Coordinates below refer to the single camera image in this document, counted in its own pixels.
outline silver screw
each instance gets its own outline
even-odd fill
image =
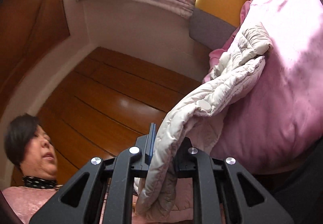
[[[138,147],[136,147],[136,146],[133,146],[133,147],[129,148],[129,152],[131,154],[138,154],[139,151],[140,151],[140,149]]]
[[[192,155],[195,155],[195,154],[197,154],[198,149],[197,149],[197,148],[195,148],[195,147],[190,147],[190,148],[188,149],[188,152],[189,152],[190,154],[192,154]]]
[[[235,159],[233,157],[227,157],[225,161],[229,165],[234,165],[235,164]]]
[[[100,163],[101,163],[101,158],[99,158],[99,157],[93,157],[93,158],[91,159],[91,163],[92,163],[93,165],[100,164]]]

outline dark hair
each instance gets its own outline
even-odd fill
[[[24,159],[26,145],[34,137],[38,125],[39,119],[36,116],[24,114],[16,117],[8,126],[4,149],[8,159],[18,169]]]

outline snap button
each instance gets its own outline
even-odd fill
[[[211,105],[205,100],[198,100],[196,104],[199,105],[202,109],[204,109],[207,112],[212,110]]]

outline polka dot scarf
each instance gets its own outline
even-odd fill
[[[25,187],[39,188],[39,189],[48,189],[56,188],[56,180],[44,180],[34,176],[23,176],[22,181],[25,183]]]

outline lips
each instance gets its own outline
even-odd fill
[[[43,158],[54,160],[54,155],[51,152],[47,152],[45,155],[43,155]]]

